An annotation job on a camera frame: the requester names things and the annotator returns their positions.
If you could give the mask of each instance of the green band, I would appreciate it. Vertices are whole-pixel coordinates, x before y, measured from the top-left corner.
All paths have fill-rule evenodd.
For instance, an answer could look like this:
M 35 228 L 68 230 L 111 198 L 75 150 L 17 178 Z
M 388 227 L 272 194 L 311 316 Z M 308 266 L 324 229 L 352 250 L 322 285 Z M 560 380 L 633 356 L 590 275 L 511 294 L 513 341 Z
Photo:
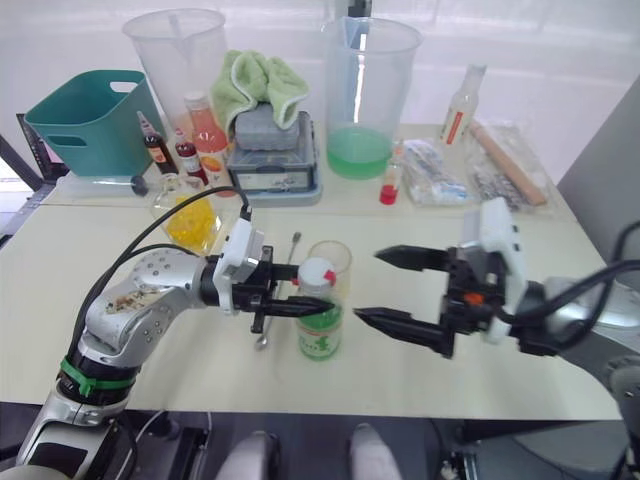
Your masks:
M 126 380 L 98 380 L 96 378 L 89 378 L 71 365 L 66 358 L 63 358 L 62 362 L 60 362 L 60 369 L 78 383 L 78 392 L 83 397 L 91 395 L 94 389 L 120 390 L 121 388 L 130 387 L 133 385 L 133 382 L 135 382 L 135 378 L 128 378 Z

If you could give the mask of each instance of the wooden rolling pin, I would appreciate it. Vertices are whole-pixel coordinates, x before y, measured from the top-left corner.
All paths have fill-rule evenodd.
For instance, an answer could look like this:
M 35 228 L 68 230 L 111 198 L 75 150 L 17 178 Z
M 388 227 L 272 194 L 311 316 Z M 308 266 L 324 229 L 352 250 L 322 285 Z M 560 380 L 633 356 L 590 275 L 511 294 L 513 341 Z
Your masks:
M 531 205 L 538 206 L 547 203 L 547 199 L 540 189 L 529 180 L 529 177 L 527 177 L 516 162 L 489 136 L 489 133 L 482 125 L 475 120 L 471 120 L 469 130 L 471 131 L 471 135 L 473 135 L 478 143 L 487 151 L 493 163 L 513 182 Z

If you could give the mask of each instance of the teal plastic basket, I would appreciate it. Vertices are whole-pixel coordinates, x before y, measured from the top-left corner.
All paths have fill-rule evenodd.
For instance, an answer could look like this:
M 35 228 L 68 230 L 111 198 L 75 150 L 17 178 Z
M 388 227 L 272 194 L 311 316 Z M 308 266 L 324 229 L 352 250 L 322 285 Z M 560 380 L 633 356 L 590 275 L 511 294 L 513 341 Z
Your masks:
M 93 70 L 62 85 L 25 120 L 76 175 L 138 175 L 151 162 L 138 110 L 164 135 L 144 73 Z

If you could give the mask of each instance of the green towel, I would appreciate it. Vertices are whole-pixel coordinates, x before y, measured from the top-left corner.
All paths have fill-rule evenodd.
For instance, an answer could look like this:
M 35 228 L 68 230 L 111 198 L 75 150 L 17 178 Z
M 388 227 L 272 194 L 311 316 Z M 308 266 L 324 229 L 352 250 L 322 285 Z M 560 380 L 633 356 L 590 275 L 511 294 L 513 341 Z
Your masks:
M 227 135 L 234 118 L 258 102 L 273 106 L 273 121 L 289 128 L 298 117 L 298 102 L 309 94 L 307 83 L 282 59 L 261 53 L 229 50 L 211 95 L 218 121 Z

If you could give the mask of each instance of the gray sponge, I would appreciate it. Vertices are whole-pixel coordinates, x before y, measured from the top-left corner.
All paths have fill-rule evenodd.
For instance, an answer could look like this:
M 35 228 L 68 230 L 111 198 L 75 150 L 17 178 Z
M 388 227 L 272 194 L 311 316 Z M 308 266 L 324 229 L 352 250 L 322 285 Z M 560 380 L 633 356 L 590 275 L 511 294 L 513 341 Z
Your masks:
M 270 103 L 260 103 L 236 118 L 235 140 L 245 150 L 290 150 L 295 148 L 298 135 L 300 121 L 296 120 L 291 127 L 282 130 L 273 121 Z

